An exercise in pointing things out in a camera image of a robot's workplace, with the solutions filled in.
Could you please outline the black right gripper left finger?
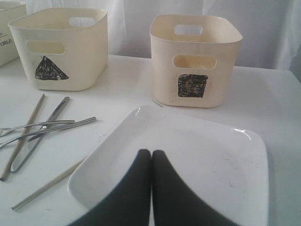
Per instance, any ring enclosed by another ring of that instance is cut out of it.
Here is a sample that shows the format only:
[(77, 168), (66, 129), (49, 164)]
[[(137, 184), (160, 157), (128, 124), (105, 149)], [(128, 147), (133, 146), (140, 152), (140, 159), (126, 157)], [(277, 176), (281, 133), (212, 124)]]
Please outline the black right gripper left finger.
[(71, 226), (147, 226), (151, 208), (151, 153), (138, 151), (116, 187)]

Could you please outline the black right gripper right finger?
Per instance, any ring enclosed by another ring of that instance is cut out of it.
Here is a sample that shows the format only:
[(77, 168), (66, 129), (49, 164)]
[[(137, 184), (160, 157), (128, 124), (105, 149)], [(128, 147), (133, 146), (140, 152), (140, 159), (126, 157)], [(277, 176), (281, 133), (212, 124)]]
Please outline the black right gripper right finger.
[(237, 225), (200, 199), (161, 150), (152, 154), (152, 205), (156, 226)]

